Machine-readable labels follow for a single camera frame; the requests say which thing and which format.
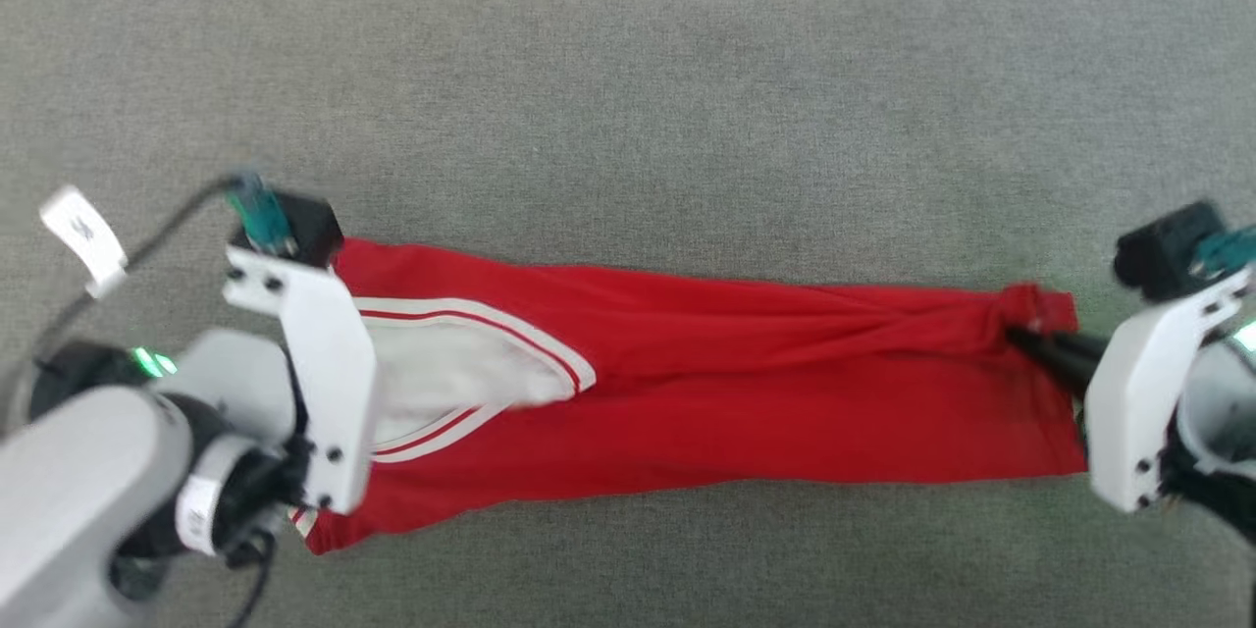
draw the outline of gray fabric surface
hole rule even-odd
[[[1199,195],[1256,220],[1256,0],[0,0],[4,360],[83,274],[35,220],[80,185],[134,244],[255,163],[347,231],[526,263],[997,288],[1091,329],[1113,239]],[[229,220],[85,320],[177,349]],[[249,577],[181,568],[161,625]],[[740,484],[506,506],[314,559],[255,625],[1242,625],[1245,549],[1084,479]]]

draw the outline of cable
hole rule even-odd
[[[236,614],[232,623],[227,624],[227,628],[244,628],[249,623],[252,609],[257,608],[257,602],[261,600],[261,594],[266,590],[266,583],[270,580],[270,565],[275,561],[275,536],[270,533],[257,533],[256,536],[261,539],[261,559],[257,561],[257,579],[252,583],[252,590],[249,592],[247,600],[240,607],[240,613]]]
[[[158,229],[151,239],[144,240],[144,242],[136,249],[134,255],[128,259],[127,269],[134,270],[138,266],[142,266],[143,263],[147,261],[148,257],[152,257],[153,252],[157,252],[157,249],[166,245],[167,240],[175,235],[175,231],[178,231],[181,226],[187,222],[188,217],[192,217],[197,211],[200,211],[201,207],[208,202],[208,200],[217,197],[217,195],[227,193],[239,185],[241,185],[241,177],[227,176],[217,177],[217,180],[202,186],[200,191],[193,193],[187,202],[185,202],[183,206],[175,212],[173,216],[163,222],[161,229]],[[82,293],[73,301],[68,303],[65,308],[58,311],[57,317],[48,323],[44,332],[35,339],[35,347],[31,352],[31,358],[35,360],[35,365],[44,367],[46,364],[49,357],[53,354],[53,348],[60,338],[60,334],[68,329],[70,324],[73,324],[83,314],[83,311],[90,309],[95,301],[95,298],[93,298],[89,293]]]

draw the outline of red garment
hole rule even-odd
[[[358,511],[295,517],[315,554],[510,500],[1084,468],[1066,392],[1004,337],[1076,329],[1071,296],[1034,285],[801,288],[364,240],[335,269],[388,402]]]

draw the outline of red fabric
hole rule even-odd
[[[350,240],[337,273],[355,296],[507,311],[579,352],[597,383],[501,412],[433,453],[374,465],[358,511],[318,515],[306,536],[315,554],[510,500],[1084,468],[1066,392],[1004,337],[1010,325],[1076,329],[1071,296],[1034,285],[801,288],[511,266],[364,240]]]

